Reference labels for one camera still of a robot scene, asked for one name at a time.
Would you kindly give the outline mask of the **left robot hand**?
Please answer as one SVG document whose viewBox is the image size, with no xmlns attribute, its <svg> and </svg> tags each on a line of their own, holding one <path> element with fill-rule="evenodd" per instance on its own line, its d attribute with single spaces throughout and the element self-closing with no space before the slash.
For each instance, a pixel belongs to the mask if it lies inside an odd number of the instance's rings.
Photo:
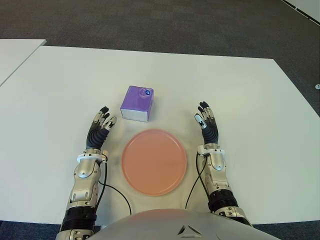
<svg viewBox="0 0 320 240">
<path fill-rule="evenodd" d="M 102 107 L 95 115 L 87 133 L 86 149 L 100 150 L 116 122 L 117 117 L 110 117 L 109 108 Z"/>
</svg>

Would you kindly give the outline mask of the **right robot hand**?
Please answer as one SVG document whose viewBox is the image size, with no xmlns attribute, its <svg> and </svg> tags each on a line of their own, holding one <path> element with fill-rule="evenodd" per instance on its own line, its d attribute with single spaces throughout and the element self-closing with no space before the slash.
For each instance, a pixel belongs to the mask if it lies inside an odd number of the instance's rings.
<svg viewBox="0 0 320 240">
<path fill-rule="evenodd" d="M 196 113 L 194 118 L 201 128 L 204 144 L 218 144 L 219 131 L 212 109 L 205 101 L 200 102 L 197 109 L 200 114 Z"/>
</svg>

